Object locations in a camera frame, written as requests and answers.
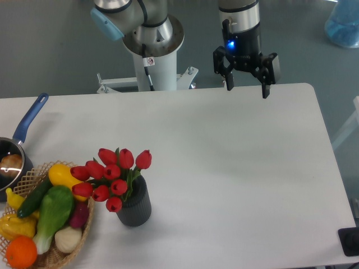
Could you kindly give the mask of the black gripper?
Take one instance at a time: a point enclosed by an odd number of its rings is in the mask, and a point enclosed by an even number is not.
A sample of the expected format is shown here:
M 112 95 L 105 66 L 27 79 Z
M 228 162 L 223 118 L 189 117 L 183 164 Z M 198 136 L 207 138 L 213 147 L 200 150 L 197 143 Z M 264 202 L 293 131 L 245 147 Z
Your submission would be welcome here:
M 270 95 L 270 86 L 280 79 L 280 63 L 277 53 L 261 52 L 260 23 L 245 31 L 232 33 L 231 22 L 222 22 L 224 47 L 213 51 L 214 72 L 225 79 L 228 91 L 234 88 L 232 70 L 252 73 L 261 83 L 263 99 Z

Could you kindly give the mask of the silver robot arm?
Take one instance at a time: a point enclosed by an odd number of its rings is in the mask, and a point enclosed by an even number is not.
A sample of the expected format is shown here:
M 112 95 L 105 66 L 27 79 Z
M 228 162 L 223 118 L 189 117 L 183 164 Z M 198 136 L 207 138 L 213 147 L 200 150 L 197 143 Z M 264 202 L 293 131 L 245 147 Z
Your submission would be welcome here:
M 263 55 L 258 1 L 218 1 L 223 45 L 213 52 L 214 72 L 232 90 L 234 70 L 252 74 L 263 98 L 280 77 L 277 53 Z M 110 40 L 122 40 L 132 54 L 139 91 L 187 89 L 177 77 L 177 51 L 184 41 L 182 24 L 168 13 L 167 1 L 95 1 L 90 16 Z

